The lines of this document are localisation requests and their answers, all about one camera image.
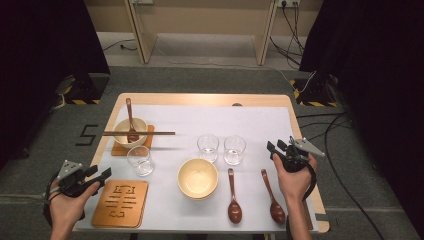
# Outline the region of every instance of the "black curtain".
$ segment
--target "black curtain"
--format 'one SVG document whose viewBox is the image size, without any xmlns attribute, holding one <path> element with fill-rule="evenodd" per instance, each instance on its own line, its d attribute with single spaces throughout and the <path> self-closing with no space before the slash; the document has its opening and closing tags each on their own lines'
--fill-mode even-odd
<svg viewBox="0 0 424 240">
<path fill-rule="evenodd" d="M 424 238 L 424 1 L 352 2 L 324 1 L 300 69 L 338 77 L 364 145 Z"/>
<path fill-rule="evenodd" d="M 0 168 L 29 145 L 65 77 L 110 73 L 83 0 L 3 4 L 0 64 Z"/>
</svg>

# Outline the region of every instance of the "yellow bowl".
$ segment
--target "yellow bowl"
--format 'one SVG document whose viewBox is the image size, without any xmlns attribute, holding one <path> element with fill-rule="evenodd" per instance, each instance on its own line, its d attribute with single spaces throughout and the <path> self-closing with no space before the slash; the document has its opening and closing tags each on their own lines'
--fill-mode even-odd
<svg viewBox="0 0 424 240">
<path fill-rule="evenodd" d="M 178 186 L 191 199 L 208 197 L 218 185 L 218 171 L 208 160 L 195 158 L 185 162 L 178 172 Z"/>
<path fill-rule="evenodd" d="M 137 132 L 145 132 L 147 131 L 147 123 L 143 119 L 140 118 L 133 118 L 133 125 Z M 129 119 L 122 120 L 119 122 L 115 128 L 114 131 L 129 131 L 130 130 L 130 121 Z M 139 139 L 135 142 L 129 143 L 127 140 L 127 136 L 114 136 L 115 141 L 124 148 L 133 148 L 136 146 L 141 146 L 147 139 L 146 135 L 139 135 Z"/>
</svg>

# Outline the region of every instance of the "drinking glass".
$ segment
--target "drinking glass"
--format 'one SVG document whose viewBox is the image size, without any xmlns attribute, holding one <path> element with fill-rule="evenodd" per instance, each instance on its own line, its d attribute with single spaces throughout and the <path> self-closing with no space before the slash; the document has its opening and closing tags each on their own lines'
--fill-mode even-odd
<svg viewBox="0 0 424 240">
<path fill-rule="evenodd" d="M 238 165 L 243 160 L 246 141 L 238 135 L 227 137 L 224 142 L 224 160 L 230 165 Z"/>
<path fill-rule="evenodd" d="M 154 164 L 150 150 L 145 146 L 131 148 L 127 154 L 127 161 L 139 176 L 147 176 L 153 171 Z"/>
<path fill-rule="evenodd" d="M 215 135 L 204 134 L 197 139 L 199 157 L 215 162 L 218 158 L 219 140 Z"/>
</svg>

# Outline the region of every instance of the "wooden spoon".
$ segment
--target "wooden spoon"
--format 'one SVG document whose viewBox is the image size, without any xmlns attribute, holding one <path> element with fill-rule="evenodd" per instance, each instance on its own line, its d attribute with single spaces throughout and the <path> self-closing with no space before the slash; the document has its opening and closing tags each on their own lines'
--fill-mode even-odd
<svg viewBox="0 0 424 240">
<path fill-rule="evenodd" d="M 129 132 L 130 133 L 132 133 L 132 132 L 136 133 L 137 131 L 134 128 L 133 120 L 132 120 L 132 109 L 131 109 L 131 99 L 130 98 L 127 98 L 127 109 L 128 109 L 128 117 L 129 117 L 129 121 L 130 121 Z M 136 142 L 138 139 L 140 139 L 140 137 L 137 134 L 127 136 L 127 140 L 128 140 L 129 143 Z"/>
<path fill-rule="evenodd" d="M 231 187 L 231 203 L 230 206 L 228 206 L 228 217 L 230 218 L 231 222 L 239 223 L 241 221 L 242 212 L 234 194 L 234 171 L 232 168 L 228 169 L 228 177 L 230 179 Z"/>
<path fill-rule="evenodd" d="M 268 189 L 269 196 L 271 197 L 271 207 L 269 211 L 271 212 L 272 219 L 280 225 L 283 225 L 286 222 L 286 214 L 284 213 L 283 208 L 278 204 L 278 202 L 274 198 L 274 194 L 272 194 L 271 186 L 268 180 L 268 174 L 265 169 L 261 170 L 262 178 L 264 179 L 265 186 Z"/>
</svg>

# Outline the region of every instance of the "electrical socket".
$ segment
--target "electrical socket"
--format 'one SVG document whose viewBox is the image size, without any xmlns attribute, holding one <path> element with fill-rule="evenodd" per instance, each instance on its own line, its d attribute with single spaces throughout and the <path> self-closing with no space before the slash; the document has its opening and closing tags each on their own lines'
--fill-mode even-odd
<svg viewBox="0 0 424 240">
<path fill-rule="evenodd" d="M 283 7 L 283 0 L 277 0 L 277 7 Z M 286 1 L 286 8 L 294 8 L 300 5 L 300 0 L 285 0 Z"/>
</svg>

